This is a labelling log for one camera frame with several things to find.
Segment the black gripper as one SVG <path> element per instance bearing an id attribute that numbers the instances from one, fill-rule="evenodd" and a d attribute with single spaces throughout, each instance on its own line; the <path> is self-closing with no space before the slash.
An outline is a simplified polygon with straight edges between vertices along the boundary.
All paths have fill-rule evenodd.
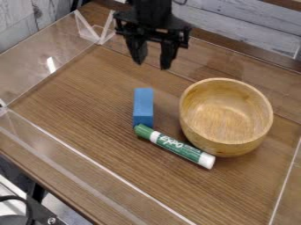
<path id="1" fill-rule="evenodd" d="M 114 32 L 125 38 L 132 60 L 141 65 L 148 54 L 147 40 L 160 42 L 160 69 L 168 69 L 179 46 L 188 47 L 191 25 L 169 14 L 157 24 L 141 23 L 133 11 L 116 11 Z"/>

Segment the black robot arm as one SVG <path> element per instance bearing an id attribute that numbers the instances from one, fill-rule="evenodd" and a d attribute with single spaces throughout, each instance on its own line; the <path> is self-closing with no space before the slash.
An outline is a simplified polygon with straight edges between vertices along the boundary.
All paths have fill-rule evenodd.
<path id="1" fill-rule="evenodd" d="M 160 69 L 168 69 L 179 48 L 187 48 L 191 25 L 171 12 L 172 0 L 127 0 L 131 8 L 116 11 L 114 32 L 123 36 L 132 60 L 141 65 L 147 42 L 160 44 Z"/>

